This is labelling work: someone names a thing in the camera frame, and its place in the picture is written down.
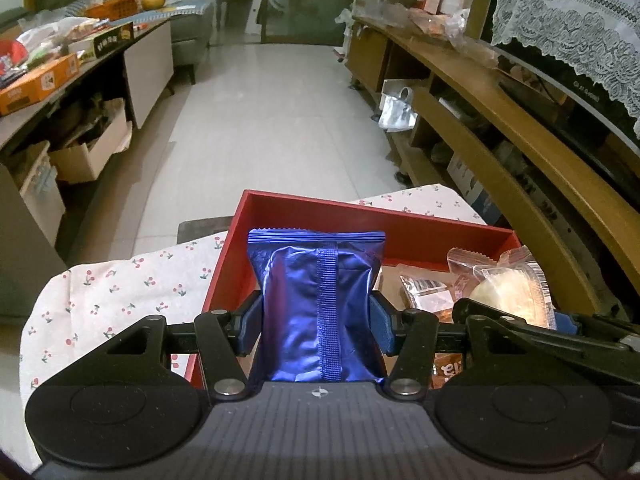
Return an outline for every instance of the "red gift box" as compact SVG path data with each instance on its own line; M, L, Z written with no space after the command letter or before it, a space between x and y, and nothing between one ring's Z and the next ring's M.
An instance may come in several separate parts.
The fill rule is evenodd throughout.
M297 228L329 233L384 231L384 265L407 264L447 272L447 252L453 247L482 253L494 260L498 260L504 251L520 247L518 237L508 229L246 190L226 236L203 312L217 308L235 310L255 289L254 271L246 250L249 231L259 228ZM195 356L191 356L186 377L200 386L200 370L194 369L194 362Z

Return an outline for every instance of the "table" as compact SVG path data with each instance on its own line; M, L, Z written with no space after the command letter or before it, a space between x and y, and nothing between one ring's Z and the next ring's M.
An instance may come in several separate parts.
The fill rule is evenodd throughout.
M97 182L68 188L73 211L63 217L58 248L44 237L21 199L11 175L2 165L13 152L27 145L40 121L49 117L60 101L78 89L100 90L125 97L127 118L142 126L174 71L171 30L159 20L133 40L99 60L85 63L72 80L43 101L0 118L0 319L24 322L39 292L49 279L68 266L63 259L97 189Z
M108 53L106 56L100 59L84 63L79 70L79 73L62 85L53 94L47 96L39 103L27 106L22 110L18 110L7 116L0 117L0 161L10 155L33 129L40 123L41 120L50 116L55 111L56 103L60 101L68 92L75 86L82 84L89 74L94 72L98 67L104 65L108 60L115 56L122 55L124 51L135 45L137 42L148 36L151 32L156 30L167 23L167 20L159 20L153 22L150 26L144 30L140 30L134 33L134 38L131 41L127 41L119 46L116 50Z

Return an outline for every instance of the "lace curtain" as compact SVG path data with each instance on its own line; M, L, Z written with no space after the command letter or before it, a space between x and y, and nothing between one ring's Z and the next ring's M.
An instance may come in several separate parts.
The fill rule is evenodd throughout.
M640 0L498 0L492 43L513 38L601 83L640 139Z

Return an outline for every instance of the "shelf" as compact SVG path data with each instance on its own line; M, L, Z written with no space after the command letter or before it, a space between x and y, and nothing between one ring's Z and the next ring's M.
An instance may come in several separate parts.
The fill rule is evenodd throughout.
M545 269L560 310L593 314L600 303L580 265L542 211L493 153L429 92L418 89L414 109L465 161L495 205Z
M412 38L406 32L380 27L367 20L360 21L402 46L493 123L576 208L640 293L640 214L570 148L508 97L498 86L495 72L460 56L452 48ZM472 160L475 154L467 153ZM520 228L512 225L520 234ZM543 239L537 242L540 247L546 243ZM561 289L570 287L565 284Z
M414 148L409 145L411 132L397 132L388 134L398 150L401 169L409 174L414 186L426 186L427 184L444 184L447 187L456 189L449 173L434 165L421 148Z

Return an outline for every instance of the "storage box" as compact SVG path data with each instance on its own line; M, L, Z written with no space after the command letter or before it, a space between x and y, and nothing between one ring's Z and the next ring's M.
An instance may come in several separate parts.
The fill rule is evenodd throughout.
M117 27L100 30L83 40L69 45L69 52L80 52L82 60L100 59L115 50L126 41L133 39L133 22L123 23Z
M76 54L53 59L34 68L0 90L0 115L7 115L42 101L78 73Z
M12 155L6 165L31 216L53 246L65 204L56 183L56 168L51 166L47 155L49 145L48 140L32 144Z
M292 227L320 232L384 231L385 265L407 264L445 272L449 270L447 252L453 247L497 260L504 251L520 246L515 233L507 229L246 190L226 236L203 312L217 308L235 310L254 290L256 280L246 253L251 229ZM199 370L194 370L193 364L192 358L187 378L199 384Z
M58 179L70 184L96 180L109 160L129 133L124 112L124 99L106 101L114 119L102 135L87 144L79 144L49 153L51 163L58 168Z
M458 186L462 198L482 217L482 220L489 225L495 225L500 220L502 213L498 206L494 204L482 184L478 182L459 156L454 154L451 157L451 161L447 166L447 173L450 174L451 179Z

